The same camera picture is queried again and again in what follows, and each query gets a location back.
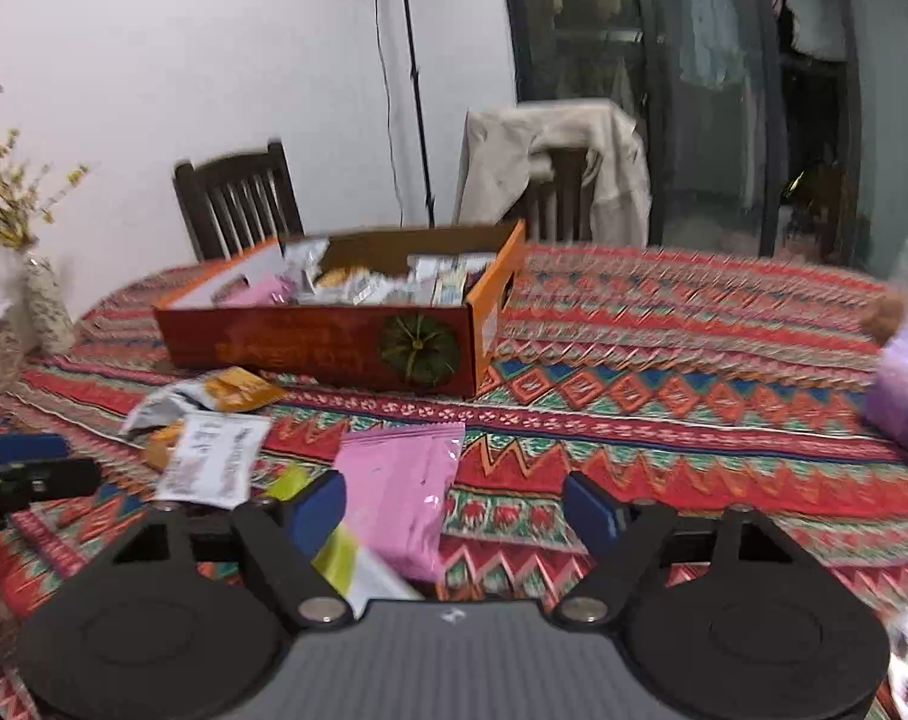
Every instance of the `white vase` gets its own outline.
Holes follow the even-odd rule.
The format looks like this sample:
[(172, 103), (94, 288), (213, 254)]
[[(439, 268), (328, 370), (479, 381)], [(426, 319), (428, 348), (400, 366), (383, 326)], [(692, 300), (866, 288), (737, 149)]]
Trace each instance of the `white vase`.
[(24, 252), (24, 302), (45, 354), (64, 354), (74, 344), (74, 323), (64, 308), (61, 287), (45, 257)]

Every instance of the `table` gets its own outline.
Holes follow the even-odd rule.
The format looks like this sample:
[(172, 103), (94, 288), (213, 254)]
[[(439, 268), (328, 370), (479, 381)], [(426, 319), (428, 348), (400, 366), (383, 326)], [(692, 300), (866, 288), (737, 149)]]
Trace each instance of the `table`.
[[(197, 272), (166, 271), (105, 299), (72, 351), (31, 360), (0, 398), (0, 429), (58, 431), (107, 476), (93, 498), (16, 514), (0, 533), (6, 717), (32, 716), (11, 668), (17, 618), (142, 514), (157, 474), (117, 430), (181, 375), (150, 306)], [(884, 613), (908, 599), (908, 458), (858, 418), (876, 347), (857, 327), (882, 289), (769, 260), (535, 245), (476, 399), (297, 384), (264, 410), (275, 424), (254, 483), (291, 463), (326, 466), (345, 430), (462, 420), (443, 598), (492, 591), (553, 604), (590, 565), (558, 504), (564, 475), (580, 469), (622, 499), (764, 509)]]

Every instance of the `beige jacket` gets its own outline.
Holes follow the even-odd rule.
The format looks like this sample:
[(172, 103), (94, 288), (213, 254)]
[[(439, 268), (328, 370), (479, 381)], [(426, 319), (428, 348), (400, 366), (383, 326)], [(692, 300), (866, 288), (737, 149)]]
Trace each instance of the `beige jacket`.
[(609, 100), (522, 103), (468, 113), (455, 223), (500, 220), (543, 170), (548, 148), (587, 148), (594, 242), (647, 245), (651, 182), (635, 121)]

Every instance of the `chair backrest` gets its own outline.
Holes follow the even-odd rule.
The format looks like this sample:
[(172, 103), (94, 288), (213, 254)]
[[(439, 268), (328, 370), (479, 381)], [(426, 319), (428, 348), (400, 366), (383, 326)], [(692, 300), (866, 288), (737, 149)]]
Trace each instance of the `chair backrest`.
[(592, 180), (584, 185), (586, 148), (553, 148), (547, 152), (554, 178), (532, 181), (505, 218), (523, 218), (532, 241), (590, 241)]
[(174, 168), (184, 223), (199, 260), (232, 257), (277, 235), (302, 234), (284, 148), (227, 156)]

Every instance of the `black cable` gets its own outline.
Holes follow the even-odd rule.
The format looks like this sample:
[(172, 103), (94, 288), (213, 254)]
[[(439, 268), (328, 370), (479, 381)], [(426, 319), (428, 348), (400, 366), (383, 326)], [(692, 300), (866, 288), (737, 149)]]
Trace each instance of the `black cable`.
[(400, 226), (404, 226), (404, 202), (400, 199), (398, 186), (398, 164), (393, 155), (393, 135), (390, 133), (390, 84), (388, 84), (388, 65), (384, 60), (384, 47), (381, 44), (381, 5), (379, 0), (374, 0), (374, 26), (377, 30), (377, 55), (381, 58), (381, 74), (384, 76), (384, 95), (388, 100), (388, 148), (390, 150), (390, 174), (395, 183), (395, 198), (400, 209)]

